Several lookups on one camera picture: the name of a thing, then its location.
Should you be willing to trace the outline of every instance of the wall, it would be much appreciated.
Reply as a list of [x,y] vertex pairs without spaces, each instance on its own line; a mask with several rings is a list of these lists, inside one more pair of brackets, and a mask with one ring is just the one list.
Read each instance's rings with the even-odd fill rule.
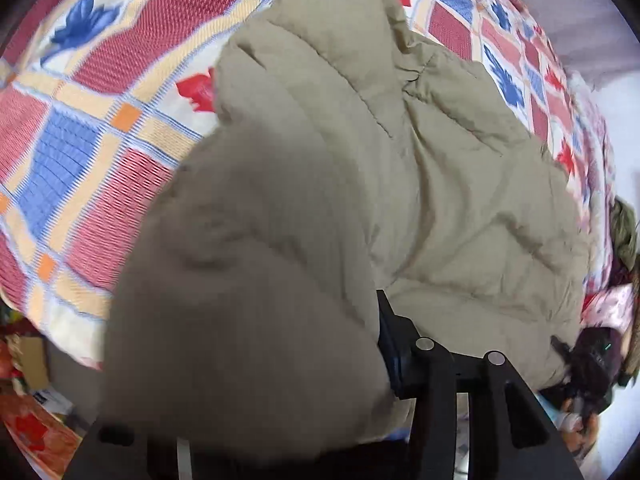
[[[634,207],[637,217],[640,212],[640,72],[611,82],[595,96],[607,120],[613,145],[616,193]],[[600,417],[597,449],[602,478],[614,471],[638,433],[640,384],[616,389],[614,402]]]
[[640,212],[640,72],[595,93],[607,120],[616,161],[616,192]]

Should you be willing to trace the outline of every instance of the orange square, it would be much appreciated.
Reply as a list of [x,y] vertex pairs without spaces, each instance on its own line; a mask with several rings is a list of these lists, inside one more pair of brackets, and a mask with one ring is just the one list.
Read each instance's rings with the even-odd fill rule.
[[111,120],[111,126],[123,132],[128,132],[141,114],[142,111],[138,110],[135,106],[124,103]]
[[49,283],[49,280],[51,279],[51,275],[53,274],[55,268],[55,261],[53,261],[53,258],[51,256],[45,253],[40,259],[40,265],[38,266],[38,276],[43,282]]
[[4,214],[7,209],[9,209],[9,204],[11,200],[4,193],[0,193],[0,215]]

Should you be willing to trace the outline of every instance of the metal screw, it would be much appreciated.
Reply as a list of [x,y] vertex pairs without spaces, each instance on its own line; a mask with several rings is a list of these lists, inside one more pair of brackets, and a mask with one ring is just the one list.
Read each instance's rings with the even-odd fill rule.
[[489,352],[489,362],[492,365],[500,366],[504,364],[504,355],[500,352]]
[[432,350],[433,347],[436,346],[436,343],[434,343],[433,340],[429,339],[428,337],[421,337],[415,342],[415,345],[420,350]]

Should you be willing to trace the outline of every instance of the green fabric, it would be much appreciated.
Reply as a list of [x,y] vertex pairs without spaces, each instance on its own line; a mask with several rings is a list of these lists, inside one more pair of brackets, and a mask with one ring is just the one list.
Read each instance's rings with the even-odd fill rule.
[[216,67],[220,125],[151,205],[113,297],[104,415],[257,460],[404,423],[376,288],[533,388],[573,345],[587,245],[566,175],[482,64],[398,0],[275,0]]
[[636,243],[638,241],[636,214],[634,209],[618,196],[611,209],[610,224],[613,253],[627,269],[631,270],[636,263]]
[[622,365],[622,371],[626,376],[636,380],[640,371],[640,254],[636,256],[636,264],[630,272],[630,278],[634,287],[634,318],[631,325],[629,351]]

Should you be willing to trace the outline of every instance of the bedspread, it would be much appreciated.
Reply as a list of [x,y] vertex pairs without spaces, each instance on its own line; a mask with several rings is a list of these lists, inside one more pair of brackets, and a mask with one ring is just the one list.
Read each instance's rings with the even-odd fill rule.
[[[3,53],[2,296],[79,362],[100,364],[111,291],[148,204],[216,126],[222,46],[271,1],[38,0]],[[484,64],[564,166],[588,228],[566,75],[526,7],[400,1],[414,31]]]
[[613,148],[607,123],[598,110],[591,89],[577,72],[569,76],[568,91],[576,111],[574,135],[584,147],[581,157],[586,173],[584,193],[590,211],[588,232],[591,243],[585,292],[595,294],[609,283],[613,263],[609,226],[609,214],[616,198]]

